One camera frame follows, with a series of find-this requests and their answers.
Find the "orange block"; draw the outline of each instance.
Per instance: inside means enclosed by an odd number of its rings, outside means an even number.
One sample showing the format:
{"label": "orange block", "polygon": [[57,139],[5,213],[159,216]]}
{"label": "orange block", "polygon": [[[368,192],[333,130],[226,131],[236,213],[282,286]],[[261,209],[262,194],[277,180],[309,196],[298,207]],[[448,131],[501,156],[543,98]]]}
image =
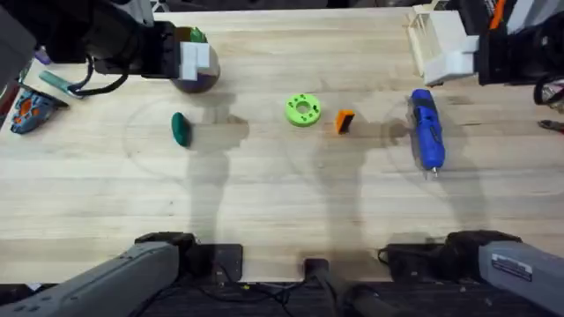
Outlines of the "orange block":
{"label": "orange block", "polygon": [[349,131],[349,126],[354,118],[354,111],[339,110],[337,118],[335,118],[335,130],[338,134],[344,134]]}

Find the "green oval object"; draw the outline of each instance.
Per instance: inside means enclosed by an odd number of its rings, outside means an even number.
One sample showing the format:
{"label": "green oval object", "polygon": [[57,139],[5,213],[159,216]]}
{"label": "green oval object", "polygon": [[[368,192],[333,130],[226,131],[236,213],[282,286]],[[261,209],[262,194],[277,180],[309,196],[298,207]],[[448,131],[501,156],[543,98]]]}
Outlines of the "green oval object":
{"label": "green oval object", "polygon": [[321,117],[321,105],[314,96],[300,93],[286,101],[286,118],[297,127],[309,127]]}
{"label": "green oval object", "polygon": [[181,113],[173,115],[171,121],[174,140],[184,147],[189,147],[192,139],[192,127],[190,122]]}

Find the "blue rotary tool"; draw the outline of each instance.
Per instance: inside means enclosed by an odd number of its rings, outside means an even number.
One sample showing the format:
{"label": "blue rotary tool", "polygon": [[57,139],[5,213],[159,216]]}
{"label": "blue rotary tool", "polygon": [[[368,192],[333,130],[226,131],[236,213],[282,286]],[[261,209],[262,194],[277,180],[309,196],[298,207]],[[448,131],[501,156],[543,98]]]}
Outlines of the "blue rotary tool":
{"label": "blue rotary tool", "polygon": [[431,92],[426,89],[413,91],[412,104],[421,165],[438,176],[439,168],[444,164],[445,150],[437,107]]}

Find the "gray robot arm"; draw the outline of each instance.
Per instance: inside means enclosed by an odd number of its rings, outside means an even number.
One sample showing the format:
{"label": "gray robot arm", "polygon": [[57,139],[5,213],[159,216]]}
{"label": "gray robot arm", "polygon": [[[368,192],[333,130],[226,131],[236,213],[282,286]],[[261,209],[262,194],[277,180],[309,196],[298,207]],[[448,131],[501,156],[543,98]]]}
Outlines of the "gray robot arm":
{"label": "gray robot arm", "polygon": [[564,315],[564,259],[556,255],[525,243],[494,241],[479,247],[479,273],[491,285]]}
{"label": "gray robot arm", "polygon": [[127,252],[28,299],[0,307],[0,316],[127,316],[182,274],[185,233],[155,233]]}

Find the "black cable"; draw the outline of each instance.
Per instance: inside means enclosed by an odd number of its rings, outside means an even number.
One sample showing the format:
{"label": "black cable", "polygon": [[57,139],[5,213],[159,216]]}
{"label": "black cable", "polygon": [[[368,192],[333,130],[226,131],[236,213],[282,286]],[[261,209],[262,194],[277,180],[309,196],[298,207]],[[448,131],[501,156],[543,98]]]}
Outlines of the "black cable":
{"label": "black cable", "polygon": [[86,61],[88,63],[86,78],[84,78],[82,81],[80,81],[76,84],[73,84],[73,85],[70,85],[70,86],[67,87],[67,89],[69,91],[71,91],[72,93],[76,93],[76,91],[78,91],[79,89],[84,87],[86,84],[88,84],[88,82],[90,81],[90,78],[92,78],[92,74],[94,73],[94,60],[92,59],[92,57],[90,55],[86,55]]}
{"label": "black cable", "polygon": [[564,98],[564,88],[560,89],[547,100],[544,100],[543,98],[543,89],[545,88],[545,85],[561,79],[564,79],[564,76],[544,76],[540,78],[535,84],[535,88],[532,93],[532,98],[535,100],[535,104],[539,106],[550,105],[556,101],[562,100]]}
{"label": "black cable", "polygon": [[[230,284],[236,284],[236,282],[229,276],[229,273],[227,271],[227,269],[219,264],[219,263],[215,263],[216,266],[220,267],[221,270],[223,271],[224,275],[227,278],[227,281]],[[225,297],[220,297],[217,296],[215,294],[209,293],[208,291],[204,290],[203,288],[192,284],[192,286],[197,289],[198,291],[200,291],[202,294],[204,294],[206,297],[213,299],[213,300],[217,300],[220,302],[226,302],[226,303],[235,303],[235,304],[256,304],[259,302],[262,302],[266,299],[272,299],[275,302],[277,302],[278,304],[280,304],[280,306],[282,307],[282,309],[284,310],[284,312],[289,316],[289,317],[294,317],[293,314],[288,310],[288,308],[286,307],[286,305],[288,304],[289,300],[290,300],[290,294],[292,291],[295,291],[297,289],[299,289],[301,286],[303,286],[308,280],[304,280],[300,283],[291,285],[281,291],[277,291],[277,292],[270,292],[270,291],[266,291],[264,289],[261,289],[260,285],[257,284],[244,284],[244,286],[248,287],[250,291],[254,291],[254,292],[258,292],[258,293],[262,293],[265,296],[260,297],[260,298],[256,298],[256,299],[228,299]]]}
{"label": "black cable", "polygon": [[129,69],[127,67],[123,67],[123,74],[121,77],[119,77],[115,82],[113,82],[110,85],[107,85],[106,87],[102,87],[102,88],[94,88],[94,89],[82,89],[84,88],[84,86],[86,84],[88,84],[88,82],[90,81],[90,79],[92,78],[92,74],[94,73],[94,60],[92,59],[92,57],[90,55],[86,55],[86,61],[88,63],[88,70],[86,72],[86,78],[83,79],[82,81],[70,85],[69,87],[67,87],[67,89],[76,94],[77,96],[80,97],[88,97],[88,96],[94,96],[94,95],[98,95],[98,94],[102,94],[102,93],[109,93],[112,92],[114,90],[116,90],[117,88],[119,88],[121,85],[123,85],[123,83],[125,83],[125,81],[127,80],[128,76],[129,76]]}
{"label": "black cable", "polygon": [[335,290],[333,290],[333,288],[331,287],[331,285],[329,285],[329,283],[327,283],[325,280],[320,278],[317,274],[314,274],[313,277],[317,279],[317,282],[319,282],[319,284],[325,291],[325,295],[327,295],[327,299],[329,301],[329,307],[333,317],[338,317],[339,313],[338,313],[338,305],[337,305],[337,293],[335,292]]}
{"label": "black cable", "polygon": [[414,256],[419,256],[419,257],[423,257],[423,258],[433,258],[433,255],[428,253],[428,252],[420,252],[420,251],[415,251],[415,250],[408,250],[408,249],[404,249],[404,248],[399,248],[399,247],[385,247],[385,248],[381,248],[378,250],[378,253],[376,254],[376,257],[378,258],[378,261],[380,261],[380,263],[389,266],[390,264],[388,263],[387,260],[384,260],[382,258],[382,254],[383,253],[388,253],[389,251],[393,251],[393,252],[397,252],[397,253],[402,253],[402,254],[409,254],[409,255],[414,255]]}

